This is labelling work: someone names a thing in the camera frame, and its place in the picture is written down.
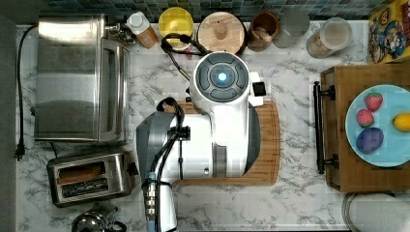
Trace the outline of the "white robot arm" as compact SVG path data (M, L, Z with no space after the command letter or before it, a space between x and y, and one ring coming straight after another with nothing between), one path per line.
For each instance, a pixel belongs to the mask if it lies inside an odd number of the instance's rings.
M136 127L132 145L148 232L177 230L174 182L241 177L252 167L260 149L255 108L263 103L253 85L264 83L242 59L212 52L190 79L195 114L169 97Z

